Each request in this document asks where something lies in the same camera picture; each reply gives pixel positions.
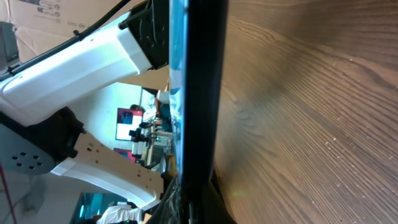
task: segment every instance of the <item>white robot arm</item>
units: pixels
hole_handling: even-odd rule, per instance
[[[168,24],[168,1],[147,0],[97,31],[76,32],[59,50],[0,75],[0,162],[27,174],[51,171],[81,179],[144,210],[157,205],[164,191],[160,173],[106,148],[65,107],[118,80],[166,65]]]

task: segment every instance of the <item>gray metal plate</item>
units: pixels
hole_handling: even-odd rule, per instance
[[[0,124],[0,162],[7,170],[23,174],[46,174],[55,161],[45,151]]]

